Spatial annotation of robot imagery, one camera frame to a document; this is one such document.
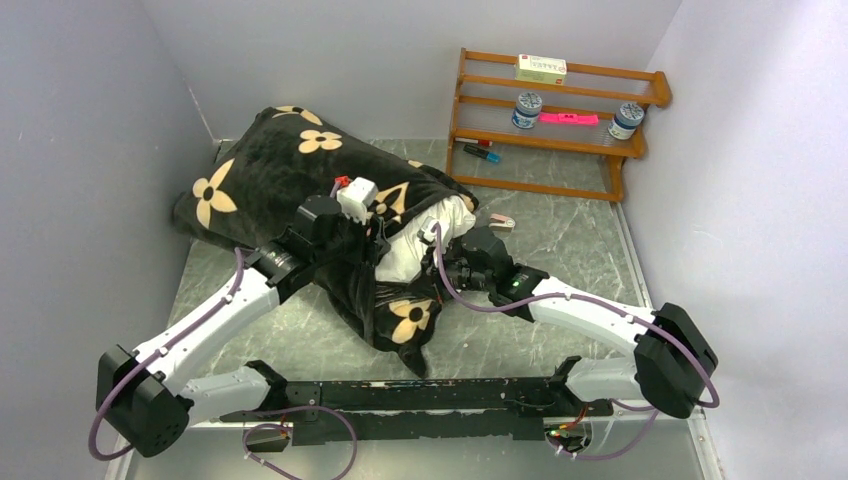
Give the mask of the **white pillow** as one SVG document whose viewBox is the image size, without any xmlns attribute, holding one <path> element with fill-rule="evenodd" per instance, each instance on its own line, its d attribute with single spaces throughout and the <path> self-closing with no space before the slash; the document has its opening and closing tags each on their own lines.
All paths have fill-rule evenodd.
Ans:
<svg viewBox="0 0 848 480">
<path fill-rule="evenodd" d="M 428 248 L 418 238 L 418 232 L 428 225 L 429 219 L 438 221 L 442 243 L 446 245 L 475 226 L 474 210 L 473 199 L 469 195 L 461 194 L 443 199 L 414 216 L 399 233 L 388 238 L 390 249 L 375 268 L 376 281 L 402 284 L 412 282 L 420 272 L 420 262 Z"/>
</svg>

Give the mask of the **black pillowcase with beige flowers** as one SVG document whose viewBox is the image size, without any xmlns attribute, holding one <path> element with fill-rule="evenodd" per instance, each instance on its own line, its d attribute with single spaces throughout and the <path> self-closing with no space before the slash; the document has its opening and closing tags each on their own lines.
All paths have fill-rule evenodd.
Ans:
<svg viewBox="0 0 848 480">
<path fill-rule="evenodd" d="M 268 107 L 172 209 L 175 229 L 222 249 L 257 248 L 279 237 L 310 196 L 327 194 L 339 177 L 363 177 L 378 188 L 369 213 L 385 221 L 387 239 L 414 216 L 453 195 L 478 199 L 446 173 L 359 140 L 313 112 Z M 314 277 L 336 313 L 368 345 L 397 354 L 415 376 L 429 368 L 432 338 L 446 298 L 424 274 L 412 282 L 377 282 L 375 268 L 336 262 Z"/>
</svg>

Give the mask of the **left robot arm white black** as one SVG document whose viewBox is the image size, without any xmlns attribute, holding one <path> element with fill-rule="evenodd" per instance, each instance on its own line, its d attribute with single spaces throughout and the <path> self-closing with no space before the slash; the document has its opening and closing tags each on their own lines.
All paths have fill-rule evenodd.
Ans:
<svg viewBox="0 0 848 480">
<path fill-rule="evenodd" d="M 236 412 L 272 420 L 292 409 L 287 380 L 262 361 L 228 374 L 195 374 L 240 330 L 310 284 L 319 269 L 360 260 L 373 265 L 387 247 L 378 215 L 358 215 L 329 196 L 308 197 L 279 237 L 249 254 L 235 251 L 234 275 L 199 307 L 134 349 L 116 345 L 101 356 L 91 454 L 108 457 L 96 447 L 102 421 L 150 458 L 199 422 Z"/>
</svg>

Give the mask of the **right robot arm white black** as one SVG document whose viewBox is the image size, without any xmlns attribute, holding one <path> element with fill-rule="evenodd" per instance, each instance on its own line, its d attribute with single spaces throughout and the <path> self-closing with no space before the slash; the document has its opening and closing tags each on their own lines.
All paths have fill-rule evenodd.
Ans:
<svg viewBox="0 0 848 480">
<path fill-rule="evenodd" d="M 711 377 L 718 357 L 681 306 L 637 307 L 590 294 L 544 270 L 515 262 L 489 228 L 446 242 L 439 222 L 419 234 L 448 294 L 468 309 L 573 330 L 618 352 L 606 360 L 569 360 L 549 398 L 572 415 L 595 400 L 641 400 L 674 418 L 721 400 Z"/>
</svg>

